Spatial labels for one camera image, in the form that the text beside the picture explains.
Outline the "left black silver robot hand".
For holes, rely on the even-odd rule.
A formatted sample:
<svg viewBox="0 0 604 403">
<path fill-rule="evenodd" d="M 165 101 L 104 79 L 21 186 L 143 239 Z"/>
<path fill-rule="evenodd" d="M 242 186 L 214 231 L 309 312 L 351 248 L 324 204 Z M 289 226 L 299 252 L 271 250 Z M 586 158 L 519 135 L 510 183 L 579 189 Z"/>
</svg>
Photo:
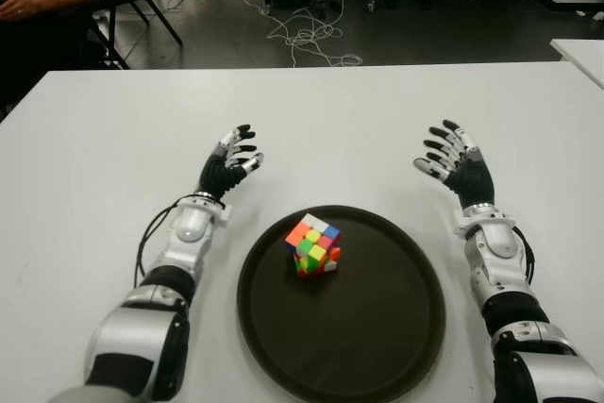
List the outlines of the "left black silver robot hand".
<svg viewBox="0 0 604 403">
<path fill-rule="evenodd" d="M 262 165 L 264 155 L 251 144 L 256 133 L 250 124 L 231 130 L 215 145 L 202 169 L 197 190 L 208 193 L 214 200 L 222 197 Z"/>
</svg>

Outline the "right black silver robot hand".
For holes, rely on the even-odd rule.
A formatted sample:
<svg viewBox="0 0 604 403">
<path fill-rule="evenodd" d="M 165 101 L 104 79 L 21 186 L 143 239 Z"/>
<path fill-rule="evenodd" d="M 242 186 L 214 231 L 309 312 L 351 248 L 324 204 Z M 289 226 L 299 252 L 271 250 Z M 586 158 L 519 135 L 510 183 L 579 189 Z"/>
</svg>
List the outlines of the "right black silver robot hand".
<svg viewBox="0 0 604 403">
<path fill-rule="evenodd" d="M 443 183 L 465 210 L 474 205 L 495 203 L 495 186 L 485 158 L 468 132 L 458 124 L 443 120 L 441 127 L 428 129 L 432 139 L 424 157 L 413 160 L 416 169 Z"/>
</svg>

